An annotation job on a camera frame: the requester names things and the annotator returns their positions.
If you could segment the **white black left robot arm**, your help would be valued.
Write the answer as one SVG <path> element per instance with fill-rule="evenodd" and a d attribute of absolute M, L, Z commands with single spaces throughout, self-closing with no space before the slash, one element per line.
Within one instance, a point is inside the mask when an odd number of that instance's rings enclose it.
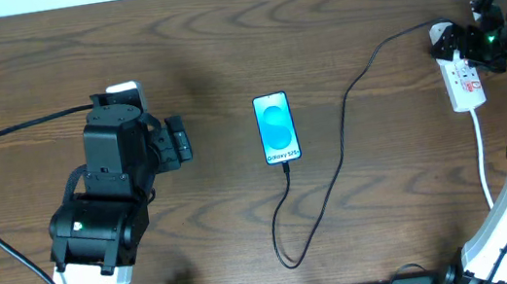
<path fill-rule="evenodd" d="M 86 164 L 73 170 L 50 221 L 55 284 L 129 284 L 149 226 L 158 174 L 192 159 L 180 117 L 159 121 L 139 83 L 92 97 L 83 130 Z"/>

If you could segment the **white power strip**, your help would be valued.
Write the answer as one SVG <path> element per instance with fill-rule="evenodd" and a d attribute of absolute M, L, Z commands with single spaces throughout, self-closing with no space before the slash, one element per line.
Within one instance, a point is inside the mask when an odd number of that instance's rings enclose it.
<path fill-rule="evenodd" d="M 460 57 L 459 51 L 453 52 L 452 60 L 438 58 L 436 62 L 455 112 L 469 112 L 486 102 L 477 70 Z"/>

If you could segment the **blue Galaxy smartphone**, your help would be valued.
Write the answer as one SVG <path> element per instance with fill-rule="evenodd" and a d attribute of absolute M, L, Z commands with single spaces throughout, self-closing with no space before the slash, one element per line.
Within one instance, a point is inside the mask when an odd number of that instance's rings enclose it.
<path fill-rule="evenodd" d="M 277 91 L 255 97 L 252 105 L 266 163 L 300 159 L 302 150 L 286 93 Z"/>

